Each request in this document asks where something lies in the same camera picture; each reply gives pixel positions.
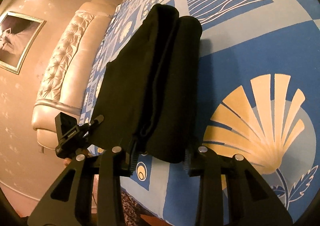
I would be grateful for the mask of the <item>person's left hand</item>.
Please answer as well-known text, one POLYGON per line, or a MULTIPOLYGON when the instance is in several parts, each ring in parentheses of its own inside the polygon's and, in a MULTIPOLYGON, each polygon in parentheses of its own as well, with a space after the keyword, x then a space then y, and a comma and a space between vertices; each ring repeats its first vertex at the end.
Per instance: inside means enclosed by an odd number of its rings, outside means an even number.
POLYGON ((65 158, 65 159, 63 160, 64 167, 67 167, 71 162, 72 162, 72 159, 70 159, 70 158, 65 158))

